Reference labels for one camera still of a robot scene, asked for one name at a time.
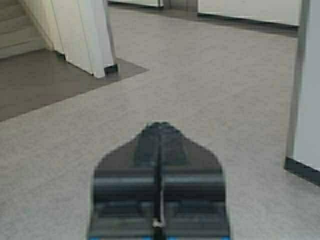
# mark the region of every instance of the white cabinet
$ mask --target white cabinet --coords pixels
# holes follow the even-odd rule
[[[163,7],[163,0],[110,0],[110,2],[126,3],[126,4],[138,4],[150,7]]]
[[[198,12],[299,25],[302,0],[198,0]]]

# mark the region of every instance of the staircase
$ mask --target staircase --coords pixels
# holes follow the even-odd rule
[[[0,59],[43,48],[45,41],[18,0],[0,0]]]

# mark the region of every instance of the gray floor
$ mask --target gray floor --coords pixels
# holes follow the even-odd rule
[[[119,72],[96,79],[48,50],[1,59],[0,121],[147,71],[120,58],[117,64]]]
[[[198,14],[194,11],[182,11],[176,9],[165,9],[144,7],[141,5],[126,4],[122,2],[112,2],[109,6],[121,8],[123,10],[134,10],[135,12],[142,12],[144,14],[160,15],[169,18],[184,19],[192,22],[201,22],[218,26],[232,26],[238,29],[253,30],[256,32],[283,35],[296,38],[298,35],[298,28],[285,24],[275,24],[272,22],[254,21],[242,18],[225,17],[219,15]]]
[[[235,240],[320,236],[320,188],[283,170],[297,41],[113,7],[119,58],[149,71],[0,122],[0,239],[83,240],[92,171],[165,120],[220,158]]]

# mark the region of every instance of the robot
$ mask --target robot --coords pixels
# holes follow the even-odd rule
[[[88,240],[230,240],[216,156],[167,122],[147,125],[95,169]]]

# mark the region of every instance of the hallway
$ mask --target hallway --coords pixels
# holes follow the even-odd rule
[[[292,32],[150,11],[110,8],[144,72],[0,122],[0,239],[84,239],[95,165],[152,121],[219,157],[235,240],[319,238],[320,188],[283,169]]]

